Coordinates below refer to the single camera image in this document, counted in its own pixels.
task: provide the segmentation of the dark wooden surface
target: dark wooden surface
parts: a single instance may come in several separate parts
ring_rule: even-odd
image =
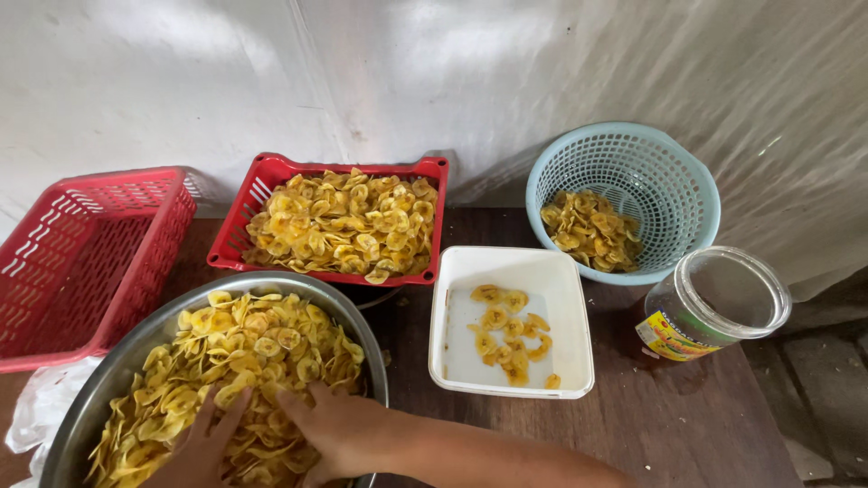
[[[164,287],[163,303],[233,273],[205,262],[219,226],[216,220],[194,221]],[[449,209],[442,248],[455,245],[540,247],[519,208]],[[391,353],[386,368],[390,406],[564,445],[624,470],[640,486],[801,486],[740,347],[653,374],[634,371],[638,365],[615,350],[610,327],[617,325],[614,312],[632,305],[648,288],[588,280],[582,285],[596,375],[585,397],[509,399],[436,386],[427,366],[432,290],[412,286],[364,310],[380,346]],[[20,390],[22,378],[26,376],[0,375],[0,387]],[[13,405],[0,404],[0,423],[8,424]],[[26,463],[24,456],[0,452],[0,485],[17,481],[14,477],[21,466],[26,473]],[[380,475],[376,483],[419,485],[392,475]]]

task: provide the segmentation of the white plastic container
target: white plastic container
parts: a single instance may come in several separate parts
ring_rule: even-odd
[[[529,365],[529,383],[510,386],[497,365],[486,366],[474,347],[474,333],[483,303],[470,299],[480,285],[493,284],[528,294],[518,314],[536,313],[548,321],[552,347],[546,359]],[[492,333],[498,342],[503,335]],[[527,348],[539,339],[523,338]],[[575,262],[565,253],[516,247],[458,246],[446,249],[434,285],[428,371],[439,386],[459,392],[534,399],[578,399],[594,385],[594,361],[588,315]],[[556,373],[561,389],[546,390],[545,379]]]

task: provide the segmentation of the light blue plastic basket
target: light blue plastic basket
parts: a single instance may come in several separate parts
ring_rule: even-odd
[[[536,238],[558,250],[546,234],[540,209],[558,190],[589,188],[615,211],[639,221],[644,250],[639,271],[601,273],[576,263],[579,274],[611,285],[656,283],[684,254],[710,246],[720,224],[720,196],[698,159],[657,129],[605,122],[569,132],[542,152],[530,171],[525,207]]]

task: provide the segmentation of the empty red basket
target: empty red basket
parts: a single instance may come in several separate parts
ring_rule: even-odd
[[[262,153],[253,159],[253,164],[247,171],[247,177],[241,183],[241,190],[229,216],[223,222],[217,239],[208,253],[208,263],[214,267],[228,267],[238,271],[255,271],[261,269],[281,269],[292,271],[285,267],[262,267],[247,264],[241,260],[241,252],[253,246],[245,227],[263,210],[263,204],[271,196],[272,190],[286,183],[295,175],[321,175],[331,170],[335,173],[349,173],[352,168],[359,168],[362,173],[374,178],[396,175],[404,181],[413,181],[422,176],[427,177],[432,187],[439,193],[437,208],[434,214],[434,233],[431,236],[431,264],[421,274],[389,278],[381,285],[372,285],[359,274],[341,274],[311,271],[312,276],[322,281],[338,283],[354,283],[357,285],[372,285],[380,287],[398,287],[408,283],[430,285],[437,278],[437,263],[440,258],[440,234],[443,227],[444,201],[446,197],[446,178],[449,174],[449,162],[442,157],[424,157],[412,164],[316,164],[301,163],[285,158],[275,153]]]
[[[0,247],[0,373],[105,354],[154,311],[196,204],[184,171],[68,178]]]

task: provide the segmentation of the plastic bag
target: plastic bag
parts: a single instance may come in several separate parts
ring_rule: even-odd
[[[6,432],[6,445],[16,454],[39,445],[30,460],[30,475],[11,488],[37,488],[45,459],[57,429],[66,417],[72,400],[102,358],[84,358],[60,366],[41,367],[33,373],[15,405],[12,426]]]

